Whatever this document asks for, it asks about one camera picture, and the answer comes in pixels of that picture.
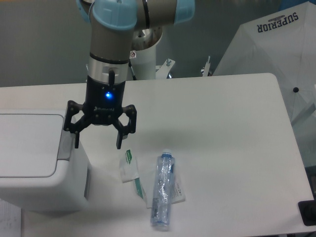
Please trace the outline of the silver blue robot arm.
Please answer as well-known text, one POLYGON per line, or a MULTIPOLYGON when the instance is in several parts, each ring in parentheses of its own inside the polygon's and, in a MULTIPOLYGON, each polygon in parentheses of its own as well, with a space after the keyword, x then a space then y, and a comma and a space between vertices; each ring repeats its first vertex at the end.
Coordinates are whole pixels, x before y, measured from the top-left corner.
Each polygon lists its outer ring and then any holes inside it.
POLYGON ((122 106, 134 33, 192 19, 193 0, 79 0, 77 6, 91 24, 91 44, 83 104, 67 103, 63 129, 79 135, 90 125, 113 125, 118 149, 136 131, 134 105, 122 106))

